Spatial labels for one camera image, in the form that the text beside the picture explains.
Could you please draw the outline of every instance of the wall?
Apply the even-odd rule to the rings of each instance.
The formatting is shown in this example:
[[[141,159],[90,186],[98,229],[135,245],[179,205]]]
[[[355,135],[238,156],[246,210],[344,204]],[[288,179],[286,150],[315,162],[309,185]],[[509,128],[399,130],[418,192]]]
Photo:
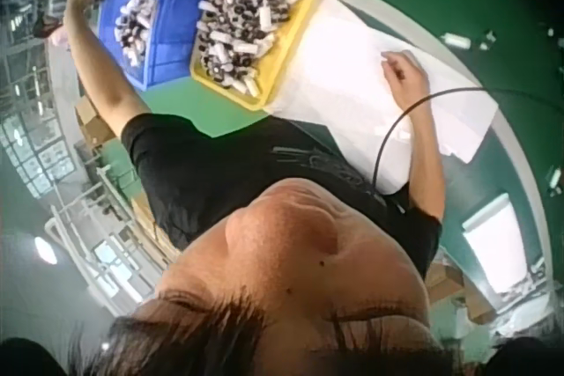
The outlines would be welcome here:
[[[0,208],[0,338],[27,337],[65,362],[68,342],[82,328],[83,345],[98,348],[112,317],[87,292],[63,249],[53,244],[59,261],[54,266],[37,255],[33,238],[45,236],[49,214],[33,199],[2,150]]]

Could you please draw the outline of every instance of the yellow plastic tray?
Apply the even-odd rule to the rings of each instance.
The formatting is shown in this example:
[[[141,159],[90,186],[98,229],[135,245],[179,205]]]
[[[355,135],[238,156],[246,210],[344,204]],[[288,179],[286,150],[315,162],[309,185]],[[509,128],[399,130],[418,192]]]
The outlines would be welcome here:
[[[196,46],[192,49],[192,57],[190,59],[190,74],[192,78],[248,110],[262,109],[268,102],[274,99],[277,85],[283,77],[293,48],[298,44],[308,23],[314,1],[300,0],[292,6],[290,9],[290,20],[285,22],[275,32],[276,42],[271,51],[258,59],[254,65],[258,71],[256,85],[260,92],[257,97],[241,94],[234,88],[226,89],[207,77],[205,69],[200,63],[200,52],[196,49]]]

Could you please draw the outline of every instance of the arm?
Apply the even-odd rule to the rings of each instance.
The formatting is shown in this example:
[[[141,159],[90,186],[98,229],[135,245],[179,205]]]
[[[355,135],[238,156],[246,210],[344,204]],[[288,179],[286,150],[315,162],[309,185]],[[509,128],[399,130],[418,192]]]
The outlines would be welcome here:
[[[441,222],[446,189],[433,116],[430,110],[415,109],[410,117],[413,124],[413,154],[409,195],[417,207]]]
[[[91,1],[68,0],[64,26],[80,80],[102,119],[119,137],[131,118],[150,110],[88,26],[84,9]]]
[[[429,94],[427,76],[407,55],[387,53],[384,57],[387,59],[382,63],[384,76],[403,110]],[[445,181],[430,104],[419,105],[409,116],[413,126],[410,198],[427,215],[442,221]]]

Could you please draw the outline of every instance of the eyebrow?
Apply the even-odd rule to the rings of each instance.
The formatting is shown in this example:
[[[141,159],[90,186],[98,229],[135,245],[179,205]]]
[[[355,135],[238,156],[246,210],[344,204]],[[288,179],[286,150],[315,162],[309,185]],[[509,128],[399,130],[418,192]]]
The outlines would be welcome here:
[[[158,299],[193,313],[209,313],[211,311],[211,309],[198,304],[202,302],[200,298],[186,291],[165,291],[159,294]]]
[[[353,321],[371,321],[372,319],[380,319],[388,316],[402,316],[416,321],[418,320],[418,315],[415,312],[415,309],[412,307],[406,307],[401,303],[371,306],[354,313],[334,313],[332,320],[339,323],[347,323]]]

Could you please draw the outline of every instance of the wire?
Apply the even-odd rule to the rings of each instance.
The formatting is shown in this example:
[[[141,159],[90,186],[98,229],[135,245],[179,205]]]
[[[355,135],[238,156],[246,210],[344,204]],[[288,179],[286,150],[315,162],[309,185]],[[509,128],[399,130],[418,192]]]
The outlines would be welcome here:
[[[382,145],[380,146],[380,150],[378,151],[378,156],[376,156],[376,163],[374,166],[374,173],[372,175],[372,189],[376,189],[376,181],[378,179],[378,169],[380,168],[380,161],[382,160],[382,155],[384,152],[384,147],[386,146],[386,143],[388,142],[388,140],[390,139],[390,136],[392,134],[392,132],[394,131],[394,129],[396,128],[396,126],[416,107],[422,105],[423,103],[428,102],[431,99],[434,99],[436,97],[441,97],[441,96],[445,96],[447,94],[454,94],[457,92],[502,92],[505,94],[513,94],[517,97],[523,97],[532,101],[537,102],[540,105],[546,106],[552,110],[554,110],[556,113],[562,114],[564,115],[564,107],[560,107],[555,103],[552,103],[551,101],[548,100],[544,100],[539,98],[538,96],[535,96],[533,94],[530,94],[528,92],[522,92],[519,90],[511,90],[511,89],[505,89],[505,88],[485,88],[485,87],[466,87],[466,88],[452,88],[450,90],[444,90],[443,92],[436,92],[434,94],[430,94],[426,97],[424,97],[421,100],[416,101],[415,103],[413,103],[411,106],[409,106],[407,109],[405,109],[405,111],[396,119],[396,121],[391,125],[390,129],[388,130],[388,133],[386,134],[386,136],[384,137],[383,141],[382,141]]]

